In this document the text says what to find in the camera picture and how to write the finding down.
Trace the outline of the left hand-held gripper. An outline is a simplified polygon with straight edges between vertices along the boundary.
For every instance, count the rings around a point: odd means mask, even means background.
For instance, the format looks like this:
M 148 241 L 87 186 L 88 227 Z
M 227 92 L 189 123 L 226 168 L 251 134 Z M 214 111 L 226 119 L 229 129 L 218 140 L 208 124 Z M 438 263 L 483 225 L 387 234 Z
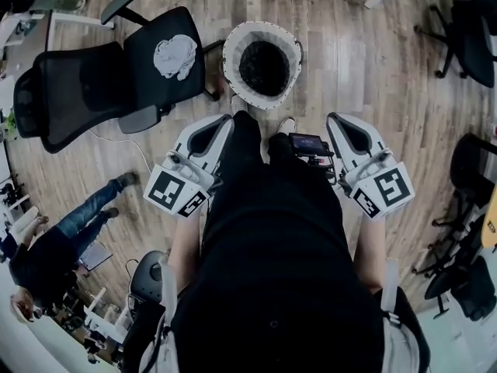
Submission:
M 230 115 L 214 115 L 184 128 L 162 165 L 153 168 L 144 199 L 183 218 L 197 211 L 210 197 L 209 189 L 215 182 L 211 173 L 233 128 Z

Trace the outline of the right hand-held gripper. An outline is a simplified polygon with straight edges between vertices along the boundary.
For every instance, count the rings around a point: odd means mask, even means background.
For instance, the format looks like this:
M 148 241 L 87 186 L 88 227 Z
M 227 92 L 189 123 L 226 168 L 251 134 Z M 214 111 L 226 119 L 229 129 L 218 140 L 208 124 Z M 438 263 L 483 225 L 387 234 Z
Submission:
M 403 162 L 397 162 L 378 130 L 355 116 L 330 113 L 326 128 L 344 175 L 339 184 L 371 220 L 384 217 L 415 196 Z

